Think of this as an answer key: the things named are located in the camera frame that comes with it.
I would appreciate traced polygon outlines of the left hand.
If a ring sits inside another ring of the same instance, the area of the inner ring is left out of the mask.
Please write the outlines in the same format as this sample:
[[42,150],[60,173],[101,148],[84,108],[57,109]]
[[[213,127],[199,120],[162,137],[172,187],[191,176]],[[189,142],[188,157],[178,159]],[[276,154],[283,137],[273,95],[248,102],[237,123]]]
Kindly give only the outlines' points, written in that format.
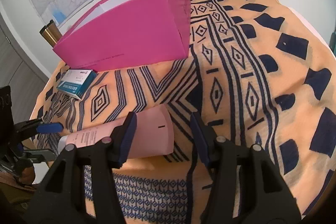
[[36,178],[34,166],[25,167],[17,181],[22,185],[32,185]]

